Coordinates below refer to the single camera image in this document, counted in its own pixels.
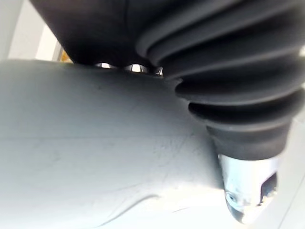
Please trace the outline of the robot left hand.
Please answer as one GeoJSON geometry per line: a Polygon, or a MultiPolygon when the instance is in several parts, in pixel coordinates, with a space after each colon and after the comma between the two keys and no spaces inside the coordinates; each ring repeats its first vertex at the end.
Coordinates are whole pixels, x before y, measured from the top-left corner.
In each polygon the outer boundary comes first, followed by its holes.
{"type": "Polygon", "coordinates": [[[207,129],[225,201],[249,224],[277,192],[280,155],[305,103],[302,0],[34,0],[69,58],[175,81],[207,129]]]}

